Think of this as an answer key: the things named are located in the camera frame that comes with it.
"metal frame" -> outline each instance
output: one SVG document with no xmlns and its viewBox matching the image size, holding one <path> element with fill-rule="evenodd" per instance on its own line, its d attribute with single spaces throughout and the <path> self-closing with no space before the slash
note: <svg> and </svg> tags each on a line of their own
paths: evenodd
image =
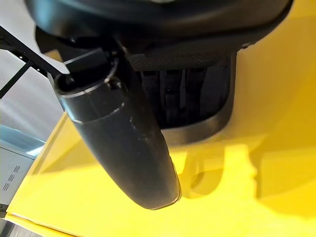
<svg viewBox="0 0 316 237">
<path fill-rule="evenodd" d="M 10 51 L 13 55 L 25 62 L 25 65 L 0 90 L 0 99 L 3 98 L 3 96 L 30 67 L 34 68 L 45 77 L 48 77 L 48 74 L 51 74 L 51 76 L 55 78 L 59 74 L 62 74 L 1 26 L 0 49 Z"/>
</svg>

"yellow floor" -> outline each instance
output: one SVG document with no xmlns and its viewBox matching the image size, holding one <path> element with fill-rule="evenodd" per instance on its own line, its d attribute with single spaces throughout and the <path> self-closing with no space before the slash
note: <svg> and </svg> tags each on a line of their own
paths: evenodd
<svg viewBox="0 0 316 237">
<path fill-rule="evenodd" d="M 296 0 L 272 34 L 238 53 L 225 129 L 170 150 L 183 196 L 145 210 L 64 115 L 6 219 L 48 237 L 315 237 L 316 0 Z"/>
</svg>

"white wall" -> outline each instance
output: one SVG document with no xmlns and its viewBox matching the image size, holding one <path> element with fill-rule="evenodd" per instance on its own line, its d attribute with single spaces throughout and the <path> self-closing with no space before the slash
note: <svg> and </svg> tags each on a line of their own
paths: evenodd
<svg viewBox="0 0 316 237">
<path fill-rule="evenodd" d="M 34 23 L 23 0 L 0 0 L 0 25 L 41 55 L 34 40 Z M 66 67 L 41 55 L 63 73 Z M 23 62 L 0 50 L 0 87 L 21 68 Z M 32 68 L 0 101 L 0 123 L 46 141 L 62 115 L 62 108 L 47 78 Z"/>
</svg>

